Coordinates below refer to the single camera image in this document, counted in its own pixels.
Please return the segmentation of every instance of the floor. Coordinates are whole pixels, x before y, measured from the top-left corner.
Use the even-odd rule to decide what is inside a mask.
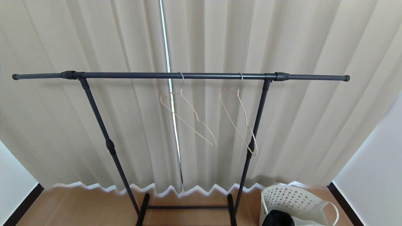
[[[340,208],[331,192],[326,188],[307,188],[321,199],[334,203],[340,212],[338,226],[353,226]],[[133,190],[139,205],[144,193]],[[231,194],[236,199],[238,189]],[[155,197],[154,190],[148,191],[152,205],[227,205],[227,198],[218,190],[209,196],[194,192],[178,198],[172,191],[164,197]],[[258,226],[261,190],[254,188],[243,193],[237,213],[237,225]],[[335,211],[329,205],[324,208],[329,222],[335,219]],[[127,194],[116,191],[105,192],[101,188],[52,187],[43,191],[29,208],[17,226],[58,226],[58,225],[135,225],[137,216]],[[227,210],[148,210],[144,225],[230,225]]]

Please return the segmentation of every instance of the black metal clothes rack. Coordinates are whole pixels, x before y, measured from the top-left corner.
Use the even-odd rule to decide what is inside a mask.
[[[185,79],[241,79],[240,74],[234,73],[183,73]],[[260,124],[261,115],[263,113],[265,98],[267,96],[267,92],[269,89],[269,84],[272,81],[285,81],[285,80],[334,80],[334,81],[349,81],[349,75],[345,76],[332,76],[332,75],[300,75],[300,74],[287,74],[282,72],[270,73],[270,74],[242,74],[243,79],[251,79],[251,80],[264,80],[263,91],[260,98],[260,103],[258,105],[258,111],[256,120],[254,123],[254,135],[257,136],[258,126]],[[64,79],[72,79],[79,80],[83,89],[85,90],[86,96],[89,100],[89,103],[94,111],[95,117],[98,121],[99,127],[102,131],[102,134],[106,140],[106,147],[109,150],[110,154],[113,157],[113,160],[116,164],[117,170],[119,171],[120,177],[124,183],[124,186],[127,190],[127,193],[131,199],[131,202],[134,206],[134,209],[138,215],[137,226],[141,226],[145,213],[149,209],[163,209],[163,210],[188,210],[188,209],[212,209],[212,210],[229,210],[230,215],[230,223],[232,226],[236,225],[236,213],[239,208],[240,198],[242,195],[244,182],[246,180],[248,165],[250,164],[250,159],[252,154],[246,150],[246,162],[244,164],[243,174],[240,181],[239,192],[237,194],[236,203],[233,203],[233,197],[231,194],[228,195],[228,206],[156,206],[156,205],[148,205],[148,201],[150,199],[150,195],[147,193],[144,196],[142,201],[141,208],[137,206],[137,202],[134,199],[133,193],[128,184],[127,178],[124,174],[123,168],[121,167],[119,158],[117,157],[115,145],[113,141],[109,138],[106,127],[103,124],[103,120],[101,114],[99,113],[98,107],[96,106],[94,97],[92,96],[91,90],[89,88],[89,84],[87,82],[87,78],[177,78],[182,79],[182,75],[180,73],[142,73],[142,72],[76,72],[76,71],[65,71],[62,73],[50,73],[50,74],[14,74],[12,75],[14,80],[20,79],[34,79],[34,78],[64,78]],[[250,144],[248,145],[250,150],[254,151],[254,142],[251,139]]]

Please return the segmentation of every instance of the dark brown baseboard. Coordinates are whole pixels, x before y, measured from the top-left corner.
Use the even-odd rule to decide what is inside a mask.
[[[343,211],[345,211],[346,215],[351,220],[352,224],[354,226],[364,226],[364,224],[360,221],[359,217],[353,211],[352,207],[349,205],[349,203],[346,201],[346,199],[343,197],[343,195],[338,191],[338,189],[336,188],[334,183],[331,183],[330,185],[328,185],[327,188],[330,190],[332,195],[335,197],[336,201],[339,203],[339,205],[341,206]]]
[[[15,226],[18,221],[24,216],[25,212],[31,207],[33,202],[39,197],[44,188],[41,184],[36,185],[36,187],[29,193],[29,195],[24,199],[24,201],[19,205],[19,207],[14,211],[14,213],[8,218],[8,220],[3,224],[3,226]]]

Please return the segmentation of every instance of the curtain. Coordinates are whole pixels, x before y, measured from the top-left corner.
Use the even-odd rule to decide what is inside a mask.
[[[349,82],[272,82],[246,185],[327,185],[357,151],[402,87],[401,1],[163,1],[172,72],[332,74]],[[262,81],[244,81],[254,125]],[[173,81],[174,91],[182,81]],[[239,183],[246,145],[219,92],[238,80],[185,80],[183,94],[217,139],[211,146],[177,120],[184,189]],[[222,95],[249,142],[235,95]],[[179,114],[212,140],[180,98]]]
[[[160,15],[159,1],[0,2],[0,138],[44,187],[124,188],[80,83],[11,75],[166,72]],[[88,82],[129,183],[180,191],[168,81]]]

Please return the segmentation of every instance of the pink wire hanger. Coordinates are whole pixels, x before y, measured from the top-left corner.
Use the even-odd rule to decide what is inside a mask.
[[[248,150],[252,155],[256,156],[257,153],[258,153],[257,142],[256,142],[256,140],[255,140],[255,136],[254,136],[254,133],[252,132],[252,129],[248,126],[246,110],[244,109],[242,100],[240,99],[240,96],[239,96],[240,87],[243,85],[243,75],[240,73],[240,76],[241,76],[241,78],[242,78],[242,83],[241,83],[241,84],[239,85],[239,87],[237,88],[237,93],[235,93],[235,92],[233,92],[232,90],[229,90],[229,89],[223,89],[223,90],[221,90],[221,93],[220,93],[220,95],[219,95],[219,98],[221,99],[221,103],[222,103],[222,105],[223,105],[223,107],[224,107],[224,109],[225,109],[225,111],[226,111],[226,114],[228,115],[230,121],[232,122],[232,125],[233,125],[234,128],[236,129],[237,134],[239,134],[239,136],[240,136],[240,138],[242,139],[243,143],[247,146],[247,150]],[[232,118],[230,117],[230,115],[229,115],[229,113],[228,113],[228,111],[227,111],[227,109],[226,109],[226,107],[225,107],[225,104],[224,104],[224,102],[223,102],[223,100],[222,100],[222,92],[223,92],[223,91],[229,91],[229,92],[232,92],[232,93],[234,93],[234,94],[237,95],[237,98],[239,99],[240,105],[242,106],[244,116],[246,117],[246,126],[247,126],[247,128],[250,130],[251,136],[252,136],[252,138],[253,138],[253,140],[254,140],[255,151],[252,151],[252,150],[248,147],[248,144],[246,143],[246,141],[244,140],[244,138],[243,138],[242,135],[240,134],[239,130],[238,130],[237,127],[235,126],[235,124],[234,124]]]
[[[180,93],[178,93],[178,92],[170,92],[170,93],[162,94],[162,95],[160,96],[160,102],[163,104],[163,106],[165,106],[167,109],[169,109],[170,112],[172,112],[175,116],[177,116],[179,119],[181,119],[186,125],[188,125],[196,134],[198,134],[200,137],[202,137],[202,138],[203,138],[206,142],[208,142],[210,145],[215,146],[215,145],[216,145],[215,136],[212,134],[212,132],[211,132],[211,130],[208,128],[208,126],[207,126],[204,122],[201,122],[201,121],[198,119],[198,114],[197,114],[197,112],[195,111],[194,107],[193,107],[193,106],[190,104],[190,102],[183,96],[182,87],[183,87],[183,85],[184,85],[184,76],[183,76],[183,74],[182,74],[181,72],[180,72],[180,74],[181,74],[181,77],[183,78],[183,83],[182,83],[181,86],[180,86]],[[170,109],[165,103],[163,103],[163,101],[162,101],[162,96],[167,96],[167,97],[168,97],[168,96],[170,96],[170,94],[177,94],[177,95],[180,95],[181,97],[183,97],[183,99],[187,102],[187,104],[191,107],[191,109],[192,109],[193,112],[195,113],[195,116],[196,116],[196,118],[197,118],[197,121],[198,121],[198,122],[201,122],[202,124],[204,124],[204,126],[207,128],[207,130],[209,131],[209,133],[212,135],[214,144],[212,144],[209,140],[207,140],[205,137],[203,137],[199,132],[195,131],[195,129],[194,129],[193,127],[191,127],[186,121],[184,121],[184,119],[182,119],[180,116],[178,116],[175,112],[172,111],[172,109]]]

